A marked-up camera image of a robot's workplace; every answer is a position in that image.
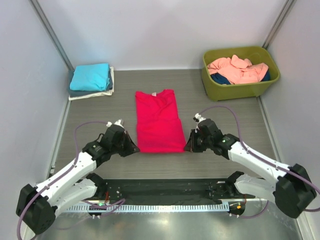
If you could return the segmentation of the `red t shirt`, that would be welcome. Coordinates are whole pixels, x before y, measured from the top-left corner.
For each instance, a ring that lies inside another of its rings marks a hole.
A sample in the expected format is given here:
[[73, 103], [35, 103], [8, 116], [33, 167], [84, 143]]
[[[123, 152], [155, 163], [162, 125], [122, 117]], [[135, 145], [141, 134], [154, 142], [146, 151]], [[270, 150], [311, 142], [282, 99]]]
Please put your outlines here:
[[186, 139], [175, 92], [135, 93], [137, 146], [142, 153], [182, 153]]

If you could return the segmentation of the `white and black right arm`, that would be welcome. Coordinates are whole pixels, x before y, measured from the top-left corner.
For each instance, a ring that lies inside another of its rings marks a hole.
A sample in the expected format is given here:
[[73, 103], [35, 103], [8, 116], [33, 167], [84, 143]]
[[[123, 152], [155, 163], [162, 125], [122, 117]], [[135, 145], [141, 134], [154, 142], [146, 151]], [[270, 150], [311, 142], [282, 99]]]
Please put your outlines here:
[[263, 155], [238, 137], [223, 134], [213, 120], [200, 114], [193, 119], [197, 125], [190, 132], [185, 151], [202, 153], [211, 150], [258, 174], [259, 177], [251, 177], [238, 171], [228, 178], [240, 194], [263, 198], [293, 219], [306, 211], [316, 198], [317, 192], [303, 166], [289, 166]]

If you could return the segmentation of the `olive green plastic bin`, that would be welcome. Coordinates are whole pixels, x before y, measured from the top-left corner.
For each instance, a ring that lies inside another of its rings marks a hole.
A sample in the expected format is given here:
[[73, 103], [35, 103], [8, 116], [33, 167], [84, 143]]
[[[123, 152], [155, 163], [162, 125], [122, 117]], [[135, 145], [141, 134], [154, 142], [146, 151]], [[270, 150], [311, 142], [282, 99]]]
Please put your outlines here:
[[[209, 74], [208, 64], [222, 57], [237, 55], [249, 59], [253, 64], [264, 63], [268, 66], [270, 80], [248, 84], [222, 85], [215, 82]], [[202, 57], [204, 67], [201, 70], [202, 84], [206, 95], [213, 101], [259, 97], [280, 78], [280, 71], [269, 52], [260, 46], [244, 46], [208, 50]]]

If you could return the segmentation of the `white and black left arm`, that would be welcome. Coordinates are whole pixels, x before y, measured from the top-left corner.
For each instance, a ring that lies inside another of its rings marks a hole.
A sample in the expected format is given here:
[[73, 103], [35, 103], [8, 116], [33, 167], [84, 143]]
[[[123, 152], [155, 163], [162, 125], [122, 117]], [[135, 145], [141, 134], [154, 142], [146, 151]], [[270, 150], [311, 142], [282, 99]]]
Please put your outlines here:
[[26, 224], [35, 235], [40, 235], [67, 208], [101, 195], [106, 185], [93, 171], [113, 155], [126, 157], [140, 151], [122, 120], [107, 122], [105, 126], [106, 132], [83, 149], [77, 148], [74, 160], [62, 170], [35, 186], [27, 184], [20, 190], [16, 207], [18, 238], [21, 237], [22, 224]]

